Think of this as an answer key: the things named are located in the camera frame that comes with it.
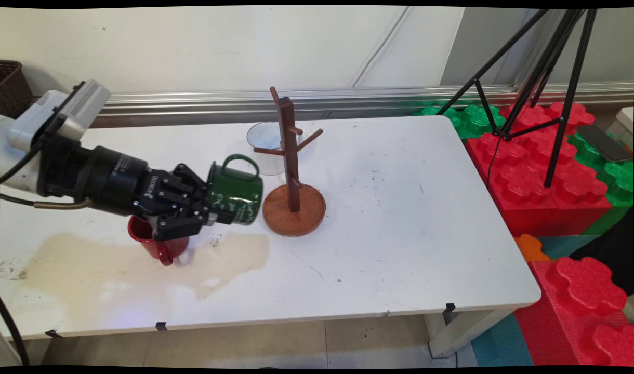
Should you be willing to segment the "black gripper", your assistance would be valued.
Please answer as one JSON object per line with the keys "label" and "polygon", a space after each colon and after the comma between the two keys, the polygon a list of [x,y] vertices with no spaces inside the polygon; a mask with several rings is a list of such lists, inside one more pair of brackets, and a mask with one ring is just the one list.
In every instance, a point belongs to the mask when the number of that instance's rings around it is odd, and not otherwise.
{"label": "black gripper", "polygon": [[55,135],[39,152],[37,193],[91,201],[95,210],[121,216],[153,216],[153,239],[196,236],[204,226],[231,224],[235,213],[207,206],[211,183],[186,164],[172,170],[102,146]]}

